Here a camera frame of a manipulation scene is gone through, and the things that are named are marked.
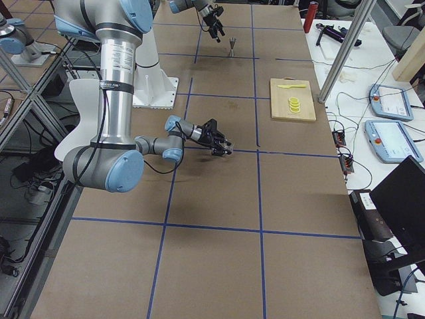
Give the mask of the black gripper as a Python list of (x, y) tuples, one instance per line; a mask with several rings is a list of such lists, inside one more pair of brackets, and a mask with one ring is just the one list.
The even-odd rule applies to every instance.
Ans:
[(213, 156), (227, 156), (224, 154), (224, 148), (222, 147), (232, 147), (234, 145), (221, 132), (211, 128), (202, 129), (199, 144), (210, 148)]
[(222, 24), (219, 19), (216, 17), (214, 13), (209, 13), (203, 17), (203, 21), (206, 23), (209, 28), (209, 34), (212, 39), (216, 42), (220, 42), (220, 38), (218, 36), (218, 32), (221, 36), (225, 36), (225, 32), (223, 31)]

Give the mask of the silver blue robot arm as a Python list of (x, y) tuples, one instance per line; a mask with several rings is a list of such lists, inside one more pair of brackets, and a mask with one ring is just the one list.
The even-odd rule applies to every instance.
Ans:
[(214, 4), (212, 1), (205, 0), (172, 0), (169, 2), (169, 7), (172, 13), (180, 13), (187, 9), (195, 8), (197, 17), (201, 18), (208, 29), (201, 29), (208, 32), (212, 39), (220, 42), (220, 37), (225, 36), (223, 25), (219, 17), (223, 14), (224, 8), (220, 5)]
[(131, 136), (132, 110), (172, 106), (178, 85), (159, 65), (148, 1), (57, 1), (54, 7), (60, 35), (101, 46), (97, 79), (70, 83), (80, 121), (55, 151), (70, 182), (125, 193), (139, 183), (146, 155), (179, 165), (187, 140), (215, 156), (232, 152), (216, 120), (196, 125), (170, 116), (166, 137)]

